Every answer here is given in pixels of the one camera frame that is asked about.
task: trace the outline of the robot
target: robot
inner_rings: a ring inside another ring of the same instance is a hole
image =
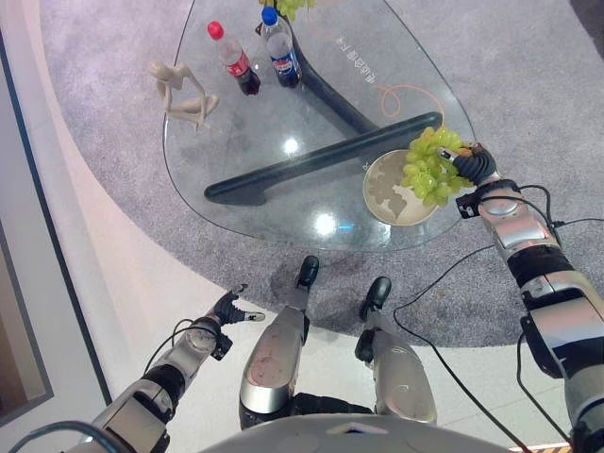
[[[518,186],[497,172],[491,154],[480,143],[472,143],[471,151],[464,157],[439,150],[477,186],[457,199],[461,216],[482,218],[520,288],[527,309],[521,326],[532,357],[544,373],[564,380],[573,450],[602,453],[604,302],[564,256],[550,226],[529,211]],[[318,269],[318,259],[306,257],[290,305],[264,330],[243,370],[243,431],[205,452],[508,451],[434,425],[436,408],[422,363],[388,330],[379,311],[391,288],[387,277],[374,281],[361,305],[365,326],[355,350],[356,357],[373,368],[374,409],[294,394],[310,325],[305,308]],[[166,425],[175,416],[178,400],[201,364],[209,356],[220,360],[231,346],[222,327],[263,318],[233,306],[242,290],[229,291],[187,327],[176,345],[93,421],[88,442],[69,452],[165,451],[170,440]]]

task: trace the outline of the green grapes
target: green grapes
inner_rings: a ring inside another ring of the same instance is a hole
[[[437,154],[444,146],[458,154],[468,150],[462,147],[459,134],[446,127],[427,127],[422,135],[413,140],[407,153],[407,163],[403,167],[405,174],[401,185],[411,187],[415,196],[424,200],[425,206],[446,206],[448,197],[461,190],[472,187],[468,179],[459,176],[455,165]]]
[[[259,0],[265,6],[275,7],[282,16],[295,20],[295,12],[300,8],[314,7],[316,0]]]

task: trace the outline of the red bottle cap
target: red bottle cap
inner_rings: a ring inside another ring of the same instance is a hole
[[[210,34],[211,38],[215,41],[218,41],[223,36],[225,36],[223,26],[220,25],[220,22],[218,21],[212,21],[208,24],[208,33]]]

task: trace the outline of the cable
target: cable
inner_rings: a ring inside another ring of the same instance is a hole
[[[178,329],[178,326],[180,326],[182,323],[187,323],[187,322],[189,323],[189,325],[191,325],[193,323],[193,319],[189,319],[189,318],[181,319],[174,326],[174,329],[172,330],[172,347],[174,347],[174,337],[176,335],[176,330]]]
[[[519,189],[521,191],[524,189],[539,189],[540,191],[542,191],[545,194],[545,215],[547,216],[547,220],[553,223],[551,218],[551,193],[549,192],[549,190],[544,186],[540,186],[539,184],[527,184],[526,186],[522,186]]]
[[[455,261],[455,263],[453,263],[453,265],[451,265],[451,267],[449,267],[446,271],[444,271],[440,277],[438,277],[436,280],[434,280],[432,283],[430,283],[426,288],[424,288],[423,290],[420,290],[418,293],[415,293],[415,298],[411,301],[408,302],[405,305],[401,305],[399,307],[396,307],[394,309],[394,313],[396,313],[398,310],[403,310],[405,308],[407,308],[409,305],[413,305],[415,302],[417,302],[419,299],[421,299],[425,293],[427,293],[428,291],[430,291],[432,288],[434,288],[434,286],[436,286],[443,278],[445,278],[447,276],[447,274],[449,272],[451,272],[458,264],[461,264],[462,262],[464,262],[465,260],[467,260],[470,257],[473,257],[474,255],[476,255],[479,252],[482,252],[483,250],[488,250],[489,248],[493,248],[495,247],[494,245],[487,245],[486,247],[482,247],[479,248],[478,250],[475,250],[473,252],[468,253],[466,256],[464,256],[463,258],[460,258],[459,260]]]
[[[480,200],[480,202],[489,201],[489,200],[512,200],[512,201],[519,201],[521,203],[525,203],[526,205],[529,205],[534,210],[536,210],[539,213],[539,215],[541,215],[543,217],[543,219],[545,220],[545,224],[547,225],[547,228],[549,228],[549,230],[551,231],[551,234],[553,234],[554,237],[556,238],[556,241],[558,241],[558,243],[560,244],[560,246],[562,246],[562,241],[560,239],[560,236],[558,235],[558,231],[556,231],[556,228],[554,227],[554,223],[533,202],[525,200],[524,198],[520,198],[520,197],[517,197],[517,196],[507,196],[507,195],[485,196],[484,198],[482,198]]]
[[[11,448],[8,453],[17,453],[17,451],[23,448],[25,444],[28,444],[34,439],[38,439],[39,437],[45,436],[46,434],[65,430],[77,431],[84,434],[85,436],[92,437],[95,442],[105,448],[105,451],[109,453],[120,453],[113,441],[102,430],[91,425],[90,423],[77,422],[73,420],[51,423],[50,425],[34,429],[23,439],[21,439],[17,444],[15,444],[15,446]]]
[[[159,352],[161,351],[161,349],[166,346],[168,344],[168,342],[170,340],[173,340],[174,337],[176,335],[178,335],[179,333],[182,332],[186,332],[187,330],[205,330],[208,333],[211,333],[214,336],[214,339],[218,340],[216,337],[216,334],[214,332],[212,332],[211,330],[209,330],[208,328],[205,327],[200,327],[200,326],[189,326],[189,327],[184,327],[181,330],[177,330],[176,332],[174,332],[172,335],[170,335],[168,338],[166,338],[162,344],[160,344],[158,346],[158,348],[155,350],[155,352],[153,353],[153,355],[151,356],[151,359],[149,359],[149,361],[147,362],[147,365],[144,367],[144,372],[143,375],[146,375],[147,371],[149,371],[149,368],[151,367],[151,363],[153,363],[153,360],[155,359],[155,357],[159,354]]]
[[[448,365],[448,363],[445,361],[445,358],[443,358],[443,356],[441,355],[441,353],[439,352],[438,348],[428,339],[422,337],[421,335],[413,332],[412,330],[404,327],[400,321],[398,321],[398,318],[396,317],[396,313],[394,313],[394,321],[396,322],[396,324],[402,328],[403,330],[405,330],[407,333],[409,333],[410,335],[414,336],[415,338],[418,338],[419,340],[423,341],[424,343],[428,344],[432,350],[434,351],[434,354],[436,354],[436,357],[438,357],[438,360],[441,361],[441,364],[443,365],[443,367],[445,368],[445,370],[447,371],[447,373],[455,380],[455,382],[457,383],[457,385],[460,386],[460,388],[463,390],[463,392],[467,395],[468,398],[470,398],[472,400],[472,402],[474,404],[476,404],[476,406],[482,411],[482,413],[484,413],[487,418],[489,420],[491,420],[496,427],[498,427],[499,429],[501,429],[501,431],[508,436],[516,445],[518,445],[522,451],[524,451],[525,453],[531,453],[529,448],[520,440],[518,439],[509,429],[507,429],[499,420],[497,420],[497,418],[492,415],[487,408],[485,408],[482,403],[480,403],[480,401],[478,401],[478,399],[472,394],[472,392],[470,392],[468,390],[468,388],[463,384],[463,382],[461,382],[461,379],[459,379],[457,377],[457,375],[455,374],[455,372],[451,369],[451,367]]]
[[[585,219],[569,220],[568,222],[560,220],[558,222],[554,222],[553,224],[554,224],[554,227],[561,228],[561,227],[566,227],[566,226],[573,225],[573,224],[578,224],[579,222],[604,222],[604,219],[598,219],[595,217],[587,217]]]
[[[529,392],[529,389],[525,387],[525,384],[522,382],[522,358],[521,358],[521,344],[522,340],[525,338],[525,332],[522,332],[518,337],[518,343],[516,344],[516,382],[518,382],[518,386],[525,393],[530,402],[537,408],[537,410],[541,413],[541,415],[549,422],[549,424],[558,431],[558,433],[562,436],[562,438],[568,442],[569,445],[572,444],[570,437],[566,435],[566,433],[560,428],[560,426],[549,416],[549,414],[545,411],[545,409],[537,402],[534,396]]]

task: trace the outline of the plate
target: plate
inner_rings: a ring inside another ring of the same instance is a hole
[[[426,207],[409,187],[402,187],[403,165],[408,149],[395,149],[371,164],[362,183],[367,209],[382,222],[410,227],[425,222],[438,206]]]

